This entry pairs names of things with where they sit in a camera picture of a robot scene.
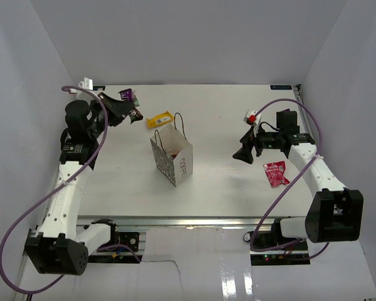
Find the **yellow snack bar back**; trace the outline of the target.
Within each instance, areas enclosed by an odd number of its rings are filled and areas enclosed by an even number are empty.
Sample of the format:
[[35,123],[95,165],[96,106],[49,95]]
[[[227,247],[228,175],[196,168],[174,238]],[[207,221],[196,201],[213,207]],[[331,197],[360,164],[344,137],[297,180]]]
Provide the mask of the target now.
[[174,116],[169,111],[166,111],[164,113],[156,115],[155,117],[151,119],[146,118],[146,123],[149,129],[153,129],[153,128],[168,124],[172,122],[173,120],[174,120]]

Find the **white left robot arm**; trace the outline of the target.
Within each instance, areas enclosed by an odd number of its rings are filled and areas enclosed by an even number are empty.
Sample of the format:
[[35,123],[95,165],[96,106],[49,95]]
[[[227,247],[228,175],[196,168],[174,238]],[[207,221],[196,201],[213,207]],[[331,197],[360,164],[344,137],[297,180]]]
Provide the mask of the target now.
[[117,100],[99,93],[102,101],[74,100],[65,108],[66,129],[60,139],[58,184],[43,224],[24,250],[40,274],[81,275],[88,257],[104,247],[114,250],[120,242],[115,222],[99,219],[77,233],[76,224],[83,192],[95,166],[97,139],[106,126],[115,127],[133,110],[126,98]]

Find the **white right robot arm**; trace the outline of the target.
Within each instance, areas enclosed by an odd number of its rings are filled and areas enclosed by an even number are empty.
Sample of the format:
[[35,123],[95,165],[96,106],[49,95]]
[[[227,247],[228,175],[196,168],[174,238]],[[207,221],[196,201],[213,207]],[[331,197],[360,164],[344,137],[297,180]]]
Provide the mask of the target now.
[[275,222],[270,234],[271,244],[285,250],[293,239],[309,239],[313,243],[356,241],[360,236],[363,196],[359,190],[349,189],[339,181],[318,155],[310,134],[302,133],[295,111],[284,110],[276,114],[276,130],[265,131],[261,114],[247,111],[244,122],[250,129],[241,138],[242,147],[234,159],[253,163],[266,149],[284,153],[299,170],[313,196],[305,217],[283,218]]

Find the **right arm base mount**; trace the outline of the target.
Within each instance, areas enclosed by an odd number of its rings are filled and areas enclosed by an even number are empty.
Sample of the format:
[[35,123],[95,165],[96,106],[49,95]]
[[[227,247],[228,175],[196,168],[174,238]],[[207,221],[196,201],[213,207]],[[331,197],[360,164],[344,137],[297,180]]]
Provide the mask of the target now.
[[253,241],[253,248],[266,249],[251,252],[252,267],[309,265],[308,245],[304,239],[286,238],[281,233],[280,219],[275,219],[269,230],[261,230]]

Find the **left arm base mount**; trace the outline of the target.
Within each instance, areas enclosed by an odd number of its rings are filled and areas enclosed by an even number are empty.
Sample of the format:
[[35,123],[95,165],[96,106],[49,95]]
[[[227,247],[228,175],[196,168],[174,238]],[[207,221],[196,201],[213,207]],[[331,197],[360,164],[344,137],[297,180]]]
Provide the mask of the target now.
[[97,219],[91,223],[110,226],[110,241],[100,246],[102,250],[89,256],[89,263],[139,264],[142,255],[138,254],[140,233],[117,230],[112,219]]

